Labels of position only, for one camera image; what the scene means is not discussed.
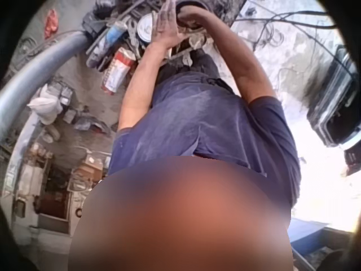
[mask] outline workshop floor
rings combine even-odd
[[[78,29],[82,17],[92,8],[94,2],[95,0],[48,0],[24,35],[32,36],[40,43],[43,40],[45,17],[51,8],[55,8],[59,14],[59,32]],[[255,0],[246,3],[241,12],[243,17],[250,7],[256,8],[257,13],[253,18],[270,18],[274,15],[272,12],[323,10],[316,0]],[[325,17],[294,16],[293,19],[319,25],[332,23]],[[299,156],[303,158],[301,196],[293,215],[304,220],[328,222],[338,229],[352,230],[361,206],[361,182],[357,182],[357,179],[361,180],[361,173],[342,177],[345,169],[343,152],[337,148],[326,148],[306,119],[306,93],[316,88],[316,83],[326,72],[332,58],[292,25],[273,23],[273,26],[275,39],[280,38],[281,33],[284,41],[279,46],[260,45],[256,56],[278,91]],[[255,41],[262,27],[262,23],[238,22],[232,28],[240,37]],[[341,43],[335,30],[316,32],[314,29],[304,29],[310,35],[317,36],[332,52],[335,52],[336,45]],[[205,50],[219,65],[223,79],[236,90],[229,70],[214,47],[208,46]],[[85,57],[79,55],[66,63],[58,71],[58,75],[76,89],[73,107],[88,106],[94,116],[111,126],[117,122],[124,89],[112,97],[104,94],[100,89],[102,75],[86,68],[84,62]],[[62,167],[73,168],[85,157],[84,150],[74,146],[86,147],[91,151],[111,151],[114,134],[106,137],[93,132],[78,132],[61,120],[57,122],[57,127],[61,131],[60,142],[46,147],[55,153],[56,162]]]

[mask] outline concrete floor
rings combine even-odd
[[[83,15],[91,9],[94,2],[95,0],[49,0],[34,17],[24,35],[30,34],[38,42],[43,40],[43,24],[50,8],[55,8],[59,13],[59,32],[78,29]],[[244,15],[249,7],[256,8],[254,18],[269,18],[273,16],[270,11],[282,13],[323,10],[316,0],[254,0],[248,1],[241,13]],[[332,24],[326,17],[291,18],[311,24]],[[361,206],[361,173],[342,177],[345,169],[343,152],[338,148],[326,148],[306,119],[309,102],[306,93],[315,87],[314,84],[310,85],[310,82],[320,82],[332,57],[292,25],[273,25],[276,33],[283,34],[284,42],[278,47],[260,46],[256,56],[283,103],[299,157],[306,161],[302,163],[301,196],[293,209],[293,215],[304,220],[327,222],[338,229],[353,230]],[[232,29],[239,36],[255,41],[262,27],[262,23],[238,22]],[[310,35],[317,36],[333,53],[337,44],[342,42],[336,30],[303,29]],[[205,51],[217,62],[222,78],[236,90],[230,72],[216,49],[211,45],[205,48]],[[75,108],[87,105],[94,116],[111,126],[117,121],[125,89],[121,89],[113,97],[107,96],[100,89],[102,75],[87,69],[84,62],[84,55],[79,55],[66,63],[58,71],[58,75],[63,76],[64,81],[76,89],[76,97],[72,102]],[[84,146],[93,151],[111,151],[114,134],[105,137],[93,132],[78,132],[61,120],[57,122],[57,126],[61,130],[61,140],[47,147],[56,153],[56,162],[63,167],[75,167],[85,156],[84,151],[72,146]]]

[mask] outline navy shirt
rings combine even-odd
[[[143,161],[195,154],[266,176],[294,206],[300,165],[281,103],[262,97],[247,104],[208,79],[188,72],[157,86],[149,113],[118,133],[109,174]]]

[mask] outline short sleeve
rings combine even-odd
[[[301,181],[300,161],[281,102],[274,97],[261,97],[254,100],[248,107],[258,125],[270,134],[277,143],[287,164],[289,185],[295,195],[298,194]]]
[[[120,170],[118,162],[121,160],[122,149],[130,132],[131,128],[125,128],[117,132],[116,139],[113,144],[112,158],[109,164],[108,175],[112,175]]]

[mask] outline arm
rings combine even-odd
[[[157,23],[153,24],[152,43],[147,47],[124,96],[118,130],[133,127],[148,113],[165,53],[185,38],[178,32],[175,0],[167,0]]]
[[[224,22],[214,14],[194,6],[183,7],[178,18],[195,21],[208,31],[230,69],[241,96],[248,103],[259,97],[276,97],[257,58]]]

